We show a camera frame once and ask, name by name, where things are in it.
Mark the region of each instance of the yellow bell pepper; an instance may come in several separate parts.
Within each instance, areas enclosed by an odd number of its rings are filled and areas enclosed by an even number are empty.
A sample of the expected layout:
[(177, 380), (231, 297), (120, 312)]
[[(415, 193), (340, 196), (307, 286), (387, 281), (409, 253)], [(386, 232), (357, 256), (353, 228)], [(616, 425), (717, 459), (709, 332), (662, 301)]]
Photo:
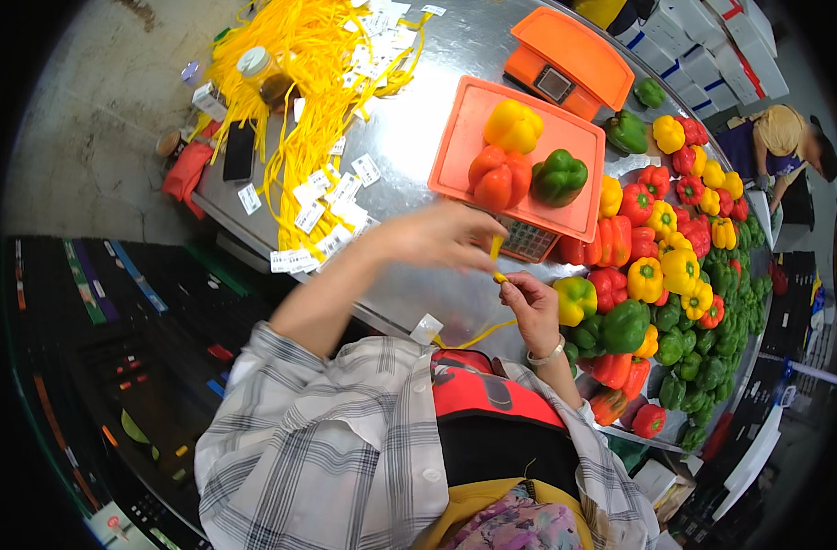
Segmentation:
[(659, 117), (651, 128), (657, 147), (667, 155), (684, 147), (684, 126), (671, 115)]
[(697, 153), (697, 160), (695, 160), (693, 166), (690, 167), (690, 175), (700, 177), (703, 175), (703, 170), (705, 170), (705, 161), (709, 159), (709, 156), (705, 154), (705, 149), (699, 145), (691, 145), (690, 148), (694, 149), (694, 152)]
[(651, 217), (644, 222), (645, 227), (650, 227), (656, 232), (655, 238), (660, 240), (673, 231), (678, 231), (676, 212), (672, 205), (665, 201), (654, 201), (654, 209), (651, 210)]
[(639, 349), (633, 351), (633, 356), (647, 359), (657, 353), (657, 350), (660, 348), (660, 345), (657, 343), (658, 335), (657, 327), (649, 324), (647, 330), (644, 331), (644, 341), (639, 346)]
[(703, 185), (717, 189), (724, 185), (724, 171), (717, 160), (706, 160), (703, 169)]
[(516, 99), (505, 99), (491, 112), (483, 138), (505, 153), (515, 150), (528, 155), (543, 133), (544, 121), (537, 113)]
[(721, 197), (718, 191), (707, 187), (703, 191), (703, 197), (699, 200), (699, 209), (709, 215), (718, 215), (721, 212)]
[(676, 294), (693, 290), (699, 281), (697, 255), (687, 248), (677, 248), (660, 260), (663, 271), (663, 288)]
[(620, 180), (611, 176), (601, 176), (601, 195), (599, 197), (599, 219), (614, 217), (620, 210), (623, 189)]
[(740, 178), (740, 174), (738, 172), (729, 171), (724, 174), (724, 183), (721, 184), (721, 187), (730, 191), (730, 196), (734, 199), (734, 201), (739, 200), (739, 198), (743, 196), (743, 178)]
[(711, 243), (715, 248), (736, 247), (736, 231), (729, 217), (716, 217), (711, 220)]
[(664, 238), (660, 239), (660, 243), (657, 245), (657, 259), (663, 259), (663, 256), (666, 253), (672, 252), (678, 248), (693, 250), (693, 245), (691, 245), (687, 237), (682, 235), (679, 231), (673, 231)]
[(682, 293), (682, 309), (688, 319), (697, 320), (711, 307), (711, 285), (700, 280), (690, 292)]
[(654, 303), (663, 293), (663, 272), (656, 258), (633, 261), (626, 274), (626, 294), (633, 300)]

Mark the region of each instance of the woman's arm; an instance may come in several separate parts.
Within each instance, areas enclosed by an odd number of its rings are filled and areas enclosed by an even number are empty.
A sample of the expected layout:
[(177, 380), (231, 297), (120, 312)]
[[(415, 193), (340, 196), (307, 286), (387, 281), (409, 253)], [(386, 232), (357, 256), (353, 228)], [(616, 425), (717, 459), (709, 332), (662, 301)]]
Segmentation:
[(444, 201), (393, 218), (367, 231), (300, 285), (269, 319), (272, 331), (326, 357), (346, 330), (352, 304), (391, 262), (421, 267), (472, 268), (492, 272), (489, 255), (470, 245), (507, 230), (489, 214)]

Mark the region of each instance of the woman's hand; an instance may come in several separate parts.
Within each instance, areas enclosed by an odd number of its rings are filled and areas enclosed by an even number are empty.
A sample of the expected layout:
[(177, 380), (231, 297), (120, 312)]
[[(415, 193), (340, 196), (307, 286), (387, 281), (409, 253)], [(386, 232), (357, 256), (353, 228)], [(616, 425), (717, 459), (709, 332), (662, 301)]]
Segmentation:
[(493, 272), (489, 253), (470, 244), (475, 237), (489, 248), (494, 235), (507, 230), (489, 214), (454, 201), (391, 218), (358, 239), (355, 245), (372, 248), (391, 261), (422, 268), (472, 268)]
[(545, 358), (559, 344), (559, 297), (528, 271), (505, 274), (501, 303), (516, 314), (520, 334), (536, 358)]

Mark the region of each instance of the stainless steel table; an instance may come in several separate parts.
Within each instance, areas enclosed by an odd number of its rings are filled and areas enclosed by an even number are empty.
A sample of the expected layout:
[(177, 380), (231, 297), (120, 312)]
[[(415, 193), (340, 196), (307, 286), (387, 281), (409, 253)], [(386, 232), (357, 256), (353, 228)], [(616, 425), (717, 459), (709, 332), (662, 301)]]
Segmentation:
[[(346, 132), (343, 166), (349, 166), (352, 160), (369, 153), (381, 170), (380, 182), (360, 190), (357, 196), (357, 203), (380, 221), (430, 204), (436, 198), (436, 193), (428, 190), (426, 182), (456, 95), (458, 79), (466, 74), (507, 83), (502, 73), (504, 61), (518, 46), (510, 33), (516, 23), (534, 8), (550, 6), (595, 28), (561, 5), (539, 0), (441, 0), (436, 4), (446, 8), (446, 14), (432, 18), (424, 27), (424, 53), (418, 62), (413, 82), (401, 94), (382, 99), (369, 123), (355, 120)], [(419, 9), (419, 5), (413, 5), (406, 17), (417, 20)], [(647, 122), (661, 115), (693, 116), (688, 106), (644, 62), (613, 37), (601, 30), (597, 31), (630, 65), (636, 80), (652, 76), (669, 96), (661, 108), (645, 109), (630, 94), (625, 108)], [(601, 124), (611, 115), (610, 109), (602, 108), (594, 123)], [(278, 143), (281, 117), (277, 118), (277, 124), (271, 120), (268, 125), (267, 155)], [(729, 162), (714, 141), (710, 141), (706, 151), (710, 159), (719, 160), (722, 167), (729, 170)], [(668, 158), (661, 161), (659, 156), (624, 156), (610, 147), (605, 153), (605, 173), (619, 178), (624, 184), (633, 182), (637, 178), (636, 172), (646, 165), (666, 163)], [(223, 162), (218, 161), (205, 169), (201, 182), (193, 192), (193, 200), (248, 247), (267, 258), (270, 251), (277, 247), (278, 224), (265, 207), (251, 216), (246, 214), (237, 197), (237, 187), (222, 181), (222, 165)], [(254, 173), (254, 185), (259, 186), (263, 173), (259, 160)], [(272, 207), (277, 211), (277, 198), (273, 198)], [(501, 257), (500, 264), (502, 272), (529, 270), (546, 282), (568, 275), (582, 275), (587, 271), (582, 266), (551, 261), (530, 264), (505, 256)], [(305, 281), (308, 275), (299, 274), (296, 278)], [(444, 323), (441, 338), (444, 342), (455, 344), (467, 341), (490, 325), (512, 319), (511, 310), (502, 306), (498, 300), (498, 285), (486, 274), (463, 275), (446, 269), (415, 269), (405, 266), (394, 266), (381, 276), (354, 309), (355, 317), (391, 336), (409, 335), (424, 314), (431, 314)], [(496, 331), (480, 341), (475, 348), (490, 357), (520, 360), (525, 354), (523, 339), (515, 325)], [(749, 349), (753, 349), (754, 353), (747, 353), (738, 374), (744, 373), (754, 364), (756, 348), (752, 341)], [(653, 388), (651, 397), (655, 397), (659, 381), (666, 371), (666, 368), (659, 366), (653, 369), (648, 380), (648, 387)], [(677, 449), (674, 446), (677, 429), (684, 419), (683, 412), (669, 411), (666, 430), (654, 441), (647, 443)], [(627, 434), (615, 426), (604, 430), (635, 438), (633, 434)]]

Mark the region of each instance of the smartphone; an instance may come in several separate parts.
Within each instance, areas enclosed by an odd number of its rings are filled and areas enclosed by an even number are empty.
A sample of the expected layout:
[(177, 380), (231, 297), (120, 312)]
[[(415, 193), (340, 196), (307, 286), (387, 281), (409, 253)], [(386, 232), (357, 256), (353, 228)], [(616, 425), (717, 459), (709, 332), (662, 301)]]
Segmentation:
[(253, 178), (254, 131), (250, 121), (244, 127), (235, 121), (229, 125), (226, 139), (226, 157), (223, 159), (224, 182), (249, 182)]

